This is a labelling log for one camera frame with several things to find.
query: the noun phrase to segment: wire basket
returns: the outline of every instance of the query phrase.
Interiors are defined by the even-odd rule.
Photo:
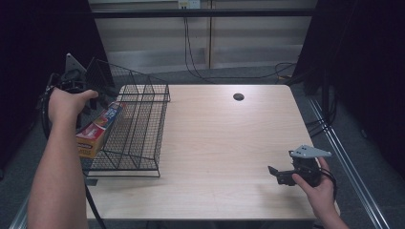
[[[80,159],[83,172],[87,176],[159,177],[164,117],[170,101],[168,84],[101,60],[92,61],[86,82],[110,90],[107,94],[117,95],[108,96],[109,103],[116,100],[125,106],[105,134],[104,145],[96,157]],[[100,112],[102,109],[98,108],[96,115],[87,116],[87,123]],[[131,173],[112,175],[109,171]]]

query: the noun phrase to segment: table top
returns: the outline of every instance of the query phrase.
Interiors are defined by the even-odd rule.
[[[304,192],[267,168],[292,170],[288,150],[312,144],[289,87],[169,89],[161,177],[100,177],[89,189],[104,219],[315,219]]]

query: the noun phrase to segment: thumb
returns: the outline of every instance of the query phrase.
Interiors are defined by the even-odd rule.
[[[93,90],[87,90],[86,92],[83,92],[81,94],[78,94],[82,99],[84,100],[89,100],[91,98],[96,98],[98,97],[98,92],[93,91]]]
[[[301,189],[308,195],[312,191],[312,187],[307,184],[307,182],[299,175],[293,174],[292,179],[295,181],[295,183],[298,184],[298,186],[301,187]]]

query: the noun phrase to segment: human hand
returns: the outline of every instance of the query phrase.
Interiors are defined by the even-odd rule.
[[[98,97],[98,93],[88,90],[81,94],[69,94],[57,88],[51,94],[48,116],[52,123],[75,121],[81,113],[87,100]]]
[[[326,160],[319,157],[318,161],[322,169],[330,170]],[[337,215],[334,207],[333,182],[328,177],[322,175],[321,182],[317,187],[311,187],[297,174],[293,174],[292,178],[307,194],[308,201],[316,217],[324,219]]]

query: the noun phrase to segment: cardboard box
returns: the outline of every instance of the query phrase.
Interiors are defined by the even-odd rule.
[[[98,118],[89,123],[76,135],[78,153],[82,157],[95,158],[104,144],[104,137],[111,128],[118,114],[124,107],[123,103],[112,102],[108,110],[104,110]]]

